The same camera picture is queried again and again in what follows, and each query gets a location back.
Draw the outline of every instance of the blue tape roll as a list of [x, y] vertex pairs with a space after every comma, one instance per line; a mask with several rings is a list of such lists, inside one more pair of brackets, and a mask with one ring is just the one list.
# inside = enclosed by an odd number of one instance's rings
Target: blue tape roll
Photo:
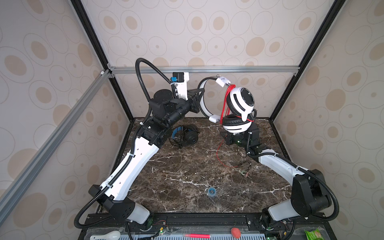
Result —
[[209, 187], [207, 191], [207, 195], [209, 197], [214, 197], [216, 196], [216, 189], [214, 187]]

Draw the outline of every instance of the headphones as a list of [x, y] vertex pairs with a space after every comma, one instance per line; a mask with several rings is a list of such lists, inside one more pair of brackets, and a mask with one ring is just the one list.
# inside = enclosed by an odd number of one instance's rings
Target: headphones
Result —
[[176, 147], [193, 145], [199, 139], [199, 131], [196, 125], [182, 125], [173, 129], [169, 142]]
[[[198, 88], [204, 88], [208, 80], [214, 80], [217, 77], [204, 78]], [[255, 100], [251, 92], [242, 87], [237, 87], [231, 90], [226, 98], [229, 109], [232, 114], [223, 117], [223, 127], [230, 133], [239, 133], [246, 131], [252, 124], [254, 117], [256, 117], [256, 110], [253, 109]], [[204, 96], [200, 100], [201, 112], [207, 117], [213, 114], [207, 109], [204, 104]]]

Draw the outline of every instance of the black headphones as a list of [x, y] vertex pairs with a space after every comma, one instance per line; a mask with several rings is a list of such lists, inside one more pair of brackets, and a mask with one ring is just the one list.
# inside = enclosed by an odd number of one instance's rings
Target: black headphones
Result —
[[173, 129], [169, 142], [178, 148], [193, 145], [199, 139], [199, 131], [196, 125], [182, 125]]

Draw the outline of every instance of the white headphones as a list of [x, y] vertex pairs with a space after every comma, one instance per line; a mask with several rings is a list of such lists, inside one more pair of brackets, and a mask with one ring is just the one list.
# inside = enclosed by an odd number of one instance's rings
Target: white headphones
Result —
[[[215, 77], [204, 78], [200, 82], [198, 88], [204, 88], [206, 82], [210, 79], [215, 80], [216, 78]], [[223, 87], [224, 83], [220, 81], [218, 82], [216, 80], [216, 82]], [[228, 104], [229, 109], [232, 111], [232, 114], [223, 117], [223, 128], [230, 133], [239, 133], [239, 132], [246, 131], [252, 124], [252, 122], [247, 119], [253, 118], [251, 113], [255, 105], [255, 101], [250, 91], [248, 91], [248, 89], [246, 88], [234, 88], [231, 90], [230, 94], [228, 94], [226, 102]], [[204, 103], [204, 96], [200, 100], [200, 109], [201, 109], [201, 112], [207, 118], [210, 119], [210, 121], [212, 121], [211, 118], [217, 119], [217, 121], [220, 119], [220, 116], [213, 115], [207, 109]]]
[[246, 88], [234, 88], [228, 96], [230, 97], [229, 99], [227, 97], [229, 109], [232, 113], [240, 115], [245, 122], [255, 105], [252, 94]]

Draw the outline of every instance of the headphone ear pad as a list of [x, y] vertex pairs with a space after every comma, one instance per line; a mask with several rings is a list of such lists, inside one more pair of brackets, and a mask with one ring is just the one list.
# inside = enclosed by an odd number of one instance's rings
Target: headphone ear pad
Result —
[[239, 126], [247, 123], [249, 123], [248, 120], [243, 122], [243, 120], [241, 118], [238, 118], [235, 114], [229, 114], [223, 117], [223, 126]]
[[236, 114], [237, 116], [241, 116], [241, 114], [236, 110], [235, 106], [232, 104], [230, 94], [228, 94], [226, 100], [227, 100], [228, 107], [232, 111], [232, 113]]
[[199, 134], [197, 133], [197, 131], [192, 130], [184, 134], [183, 142], [185, 143], [185, 145], [193, 145], [197, 143], [198, 139], [199, 139]]

